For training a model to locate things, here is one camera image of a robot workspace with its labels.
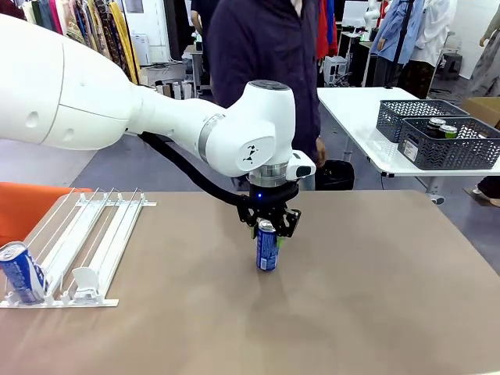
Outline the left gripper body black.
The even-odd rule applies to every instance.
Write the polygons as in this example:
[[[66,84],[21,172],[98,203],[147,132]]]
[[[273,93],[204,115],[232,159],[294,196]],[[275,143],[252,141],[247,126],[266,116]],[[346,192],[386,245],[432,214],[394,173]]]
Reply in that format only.
[[[273,222],[279,211],[289,209],[288,201],[298,195],[297,182],[286,182],[276,187],[261,187],[255,184],[249,185],[249,200],[246,205],[258,209],[259,219],[268,219]]]

